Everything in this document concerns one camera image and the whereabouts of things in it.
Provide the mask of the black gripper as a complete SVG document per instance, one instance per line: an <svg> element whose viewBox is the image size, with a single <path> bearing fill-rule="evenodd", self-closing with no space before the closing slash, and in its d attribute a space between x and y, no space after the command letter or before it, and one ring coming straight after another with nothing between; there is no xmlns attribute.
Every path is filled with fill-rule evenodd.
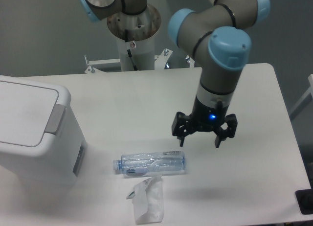
<svg viewBox="0 0 313 226"><path fill-rule="evenodd" d="M195 132L214 132L216 134L215 147L219 148L222 141L233 138L238 121L236 115L226 116L227 107L217 109L204 105L197 97L190 115L177 112L172 124L172 135L179 140L179 146L184 144L185 137Z"/></svg>

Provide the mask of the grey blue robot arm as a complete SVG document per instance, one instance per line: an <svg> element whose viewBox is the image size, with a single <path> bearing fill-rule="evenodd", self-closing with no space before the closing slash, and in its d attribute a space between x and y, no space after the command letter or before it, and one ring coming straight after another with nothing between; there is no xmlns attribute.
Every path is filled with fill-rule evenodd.
<svg viewBox="0 0 313 226"><path fill-rule="evenodd" d="M177 11L168 23L170 39L201 68L190 115L177 112L172 134L180 141L195 132L214 132L215 145L235 136L237 118L227 114L241 72L248 62L251 39L245 29L263 21L270 0L210 0L212 7L196 13ZM148 41L161 24L147 0L80 0L89 19L106 20L120 41L123 71L154 69L154 47Z"/></svg>

